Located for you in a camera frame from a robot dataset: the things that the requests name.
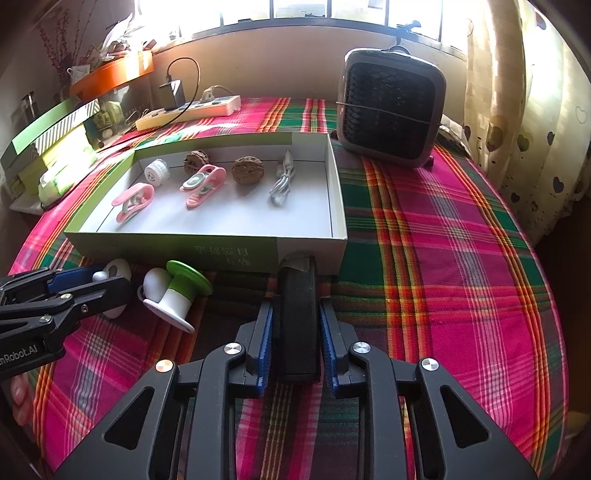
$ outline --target white charging cable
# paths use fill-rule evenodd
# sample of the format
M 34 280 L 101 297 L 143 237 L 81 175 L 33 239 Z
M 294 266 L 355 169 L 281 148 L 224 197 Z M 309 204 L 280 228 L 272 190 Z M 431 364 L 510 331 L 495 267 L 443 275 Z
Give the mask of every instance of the white charging cable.
M 203 91 L 203 95 L 201 95 L 201 100 L 199 100 L 199 103 L 207 103 L 207 102 L 213 102 L 216 99 L 216 96 L 214 95 L 213 91 L 216 89 L 222 89 L 225 90 L 226 92 L 228 92 L 231 96 L 234 96 L 234 94 L 232 93 L 231 90 L 227 89 L 226 87 L 224 87 L 224 85 L 212 85 L 210 88 L 206 88 Z
M 269 192 L 271 199 L 276 203 L 281 203 L 290 192 L 290 181 L 294 175 L 294 160 L 291 152 L 288 150 L 283 157 L 283 162 L 277 164 L 277 177 L 279 180 Z

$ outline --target orange shelf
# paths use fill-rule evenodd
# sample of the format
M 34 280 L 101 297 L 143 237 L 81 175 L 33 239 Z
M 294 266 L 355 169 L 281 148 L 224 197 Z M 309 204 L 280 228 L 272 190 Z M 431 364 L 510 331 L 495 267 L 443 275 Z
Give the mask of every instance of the orange shelf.
M 76 82 L 70 87 L 70 95 L 76 95 L 82 102 L 89 102 L 119 85 L 153 71 L 151 51 L 127 55 L 103 65 Z

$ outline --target bed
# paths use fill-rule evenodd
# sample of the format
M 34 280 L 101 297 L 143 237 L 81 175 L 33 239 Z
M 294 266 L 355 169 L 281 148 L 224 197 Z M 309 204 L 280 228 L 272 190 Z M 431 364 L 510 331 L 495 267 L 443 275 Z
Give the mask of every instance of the bed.
M 331 132 L 323 100 L 244 99 L 226 118 L 129 134 L 94 172 L 45 213 L 12 273 L 88 262 L 63 229 L 120 153 L 148 142 L 246 132 Z M 405 170 L 333 142 L 349 241 L 338 278 L 322 281 L 340 320 L 390 357 L 433 356 L 500 425 L 541 478 L 556 467 L 567 411 L 564 345 L 554 300 L 535 253 L 503 201 L 455 144 L 438 139 L 431 168 Z M 139 284 L 148 267 L 134 265 Z M 273 276 L 206 272 L 208 299 L 195 301 L 189 335 L 138 300 L 122 317 L 82 321 L 66 356 L 30 373 L 34 437 L 55 469 L 134 382 L 160 358 L 203 358 L 256 318 Z M 355 478 L 357 405 L 322 383 L 271 382 L 236 414 L 240 480 Z

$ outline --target blue gripper pad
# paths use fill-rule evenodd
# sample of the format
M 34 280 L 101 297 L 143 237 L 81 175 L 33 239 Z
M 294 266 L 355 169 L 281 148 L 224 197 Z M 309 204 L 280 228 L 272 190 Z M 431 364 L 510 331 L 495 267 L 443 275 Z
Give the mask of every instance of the blue gripper pad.
M 90 265 L 88 267 L 74 268 L 64 270 L 53 277 L 53 280 L 47 284 L 47 290 L 52 295 L 64 290 L 79 287 L 87 283 L 92 283 L 92 275 L 102 270 L 104 265 Z
M 336 368 L 335 345 L 330 335 L 328 318 L 326 317 L 326 312 L 322 304 L 320 304 L 320 328 L 322 333 L 322 356 L 324 357 L 326 384 L 332 390 L 333 395 L 336 395 L 339 380 Z
M 256 389 L 259 396 L 262 396 L 269 381 L 269 368 L 271 367 L 271 325 L 273 320 L 273 307 L 269 307 L 267 321 L 261 340 L 261 350 L 258 358 L 258 379 Z

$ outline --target pink clip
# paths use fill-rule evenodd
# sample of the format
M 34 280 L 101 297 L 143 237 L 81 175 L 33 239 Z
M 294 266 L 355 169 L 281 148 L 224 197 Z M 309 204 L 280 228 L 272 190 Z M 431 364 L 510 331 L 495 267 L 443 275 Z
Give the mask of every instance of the pink clip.
M 187 199 L 187 208 L 195 208 L 201 205 L 226 181 L 226 170 L 210 164 L 201 167 L 194 176 L 197 177 L 200 174 L 206 175 L 206 177 L 203 180 L 200 179 L 197 185 L 193 187 L 199 189 Z
M 121 211 L 117 214 L 117 223 L 129 220 L 140 210 L 146 208 L 154 200 L 154 187 L 147 183 L 136 183 L 125 190 L 111 202 L 113 207 L 122 205 Z

